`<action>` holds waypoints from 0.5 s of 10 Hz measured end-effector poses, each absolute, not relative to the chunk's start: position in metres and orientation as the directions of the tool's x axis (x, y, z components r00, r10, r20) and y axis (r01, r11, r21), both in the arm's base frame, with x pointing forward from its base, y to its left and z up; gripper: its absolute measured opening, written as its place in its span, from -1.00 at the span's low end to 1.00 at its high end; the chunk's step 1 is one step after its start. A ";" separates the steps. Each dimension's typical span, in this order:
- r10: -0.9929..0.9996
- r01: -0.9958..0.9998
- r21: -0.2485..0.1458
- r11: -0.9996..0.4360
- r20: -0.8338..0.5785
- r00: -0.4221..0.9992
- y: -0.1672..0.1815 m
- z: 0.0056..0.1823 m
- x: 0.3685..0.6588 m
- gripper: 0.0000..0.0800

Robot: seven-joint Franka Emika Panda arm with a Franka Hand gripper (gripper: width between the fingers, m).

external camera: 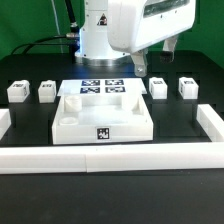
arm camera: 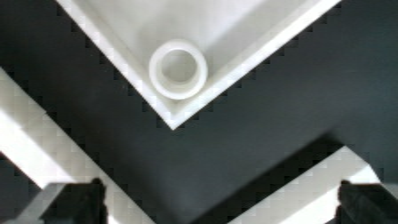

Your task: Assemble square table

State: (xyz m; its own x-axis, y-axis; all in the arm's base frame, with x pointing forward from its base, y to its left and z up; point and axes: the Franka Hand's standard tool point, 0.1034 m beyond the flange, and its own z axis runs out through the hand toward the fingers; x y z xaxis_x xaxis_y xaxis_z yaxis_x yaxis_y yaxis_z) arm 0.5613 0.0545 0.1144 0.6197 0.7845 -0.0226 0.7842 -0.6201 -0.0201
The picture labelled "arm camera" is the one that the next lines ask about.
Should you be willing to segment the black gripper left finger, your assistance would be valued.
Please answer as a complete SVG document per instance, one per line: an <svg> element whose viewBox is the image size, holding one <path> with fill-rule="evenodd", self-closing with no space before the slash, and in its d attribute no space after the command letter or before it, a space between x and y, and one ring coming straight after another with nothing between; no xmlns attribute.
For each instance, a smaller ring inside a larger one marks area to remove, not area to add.
<svg viewBox="0 0 398 224"><path fill-rule="evenodd" d="M98 178L89 183L70 183L40 217L45 224L109 224L105 190Z"/></svg>

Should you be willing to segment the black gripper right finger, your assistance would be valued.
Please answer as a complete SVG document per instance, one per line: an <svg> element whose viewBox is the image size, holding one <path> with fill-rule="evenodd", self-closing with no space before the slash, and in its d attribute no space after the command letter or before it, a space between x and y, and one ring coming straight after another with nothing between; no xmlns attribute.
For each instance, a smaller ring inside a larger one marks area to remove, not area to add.
<svg viewBox="0 0 398 224"><path fill-rule="evenodd" d="M354 184L338 189L336 224L398 224L398 184Z"/></svg>

